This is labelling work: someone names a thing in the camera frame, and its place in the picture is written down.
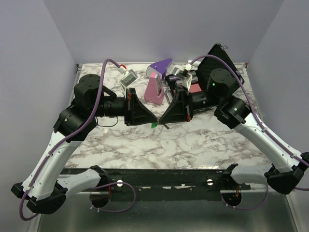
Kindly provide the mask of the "green key tag with keyring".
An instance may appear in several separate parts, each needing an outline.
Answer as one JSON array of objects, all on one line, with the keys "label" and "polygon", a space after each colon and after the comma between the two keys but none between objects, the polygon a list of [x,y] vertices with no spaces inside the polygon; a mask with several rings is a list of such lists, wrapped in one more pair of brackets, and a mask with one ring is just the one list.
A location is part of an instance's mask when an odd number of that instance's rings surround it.
[{"label": "green key tag with keyring", "polygon": [[151,128],[152,129],[154,129],[154,128],[158,127],[158,126],[163,126],[167,130],[170,129],[170,127],[167,124],[163,123],[160,119],[158,119],[156,122],[152,122],[151,123]]}]

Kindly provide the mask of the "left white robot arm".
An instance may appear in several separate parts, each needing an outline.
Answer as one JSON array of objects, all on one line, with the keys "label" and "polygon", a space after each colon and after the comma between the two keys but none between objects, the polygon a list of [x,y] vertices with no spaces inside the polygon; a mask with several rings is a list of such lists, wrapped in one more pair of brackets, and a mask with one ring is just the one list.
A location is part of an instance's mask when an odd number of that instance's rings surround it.
[{"label": "left white robot arm", "polygon": [[50,215],[71,195],[87,189],[101,191],[106,188],[111,178],[97,165],[69,178],[58,178],[69,157],[97,126],[97,117],[122,116],[128,126],[157,121],[140,102],[134,88],[129,88],[125,97],[117,97],[100,80],[100,76],[88,74],[74,86],[74,99],[60,113],[39,163],[24,182],[12,186],[11,192],[27,200],[31,212]]}]

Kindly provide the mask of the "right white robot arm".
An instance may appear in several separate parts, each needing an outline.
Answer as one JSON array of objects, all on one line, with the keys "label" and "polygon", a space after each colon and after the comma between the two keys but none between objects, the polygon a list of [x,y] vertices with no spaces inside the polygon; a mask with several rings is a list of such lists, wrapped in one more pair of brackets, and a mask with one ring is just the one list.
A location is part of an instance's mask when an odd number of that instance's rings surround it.
[{"label": "right white robot arm", "polygon": [[222,177],[223,186],[234,189],[244,183],[264,184],[287,195],[296,189],[309,167],[309,154],[289,146],[262,122],[250,101],[234,96],[239,87],[241,81],[235,73],[223,68],[214,69],[201,94],[176,88],[171,104],[158,122],[188,122],[201,108],[214,106],[214,116],[221,123],[246,137],[271,161],[268,166],[231,165]]}]

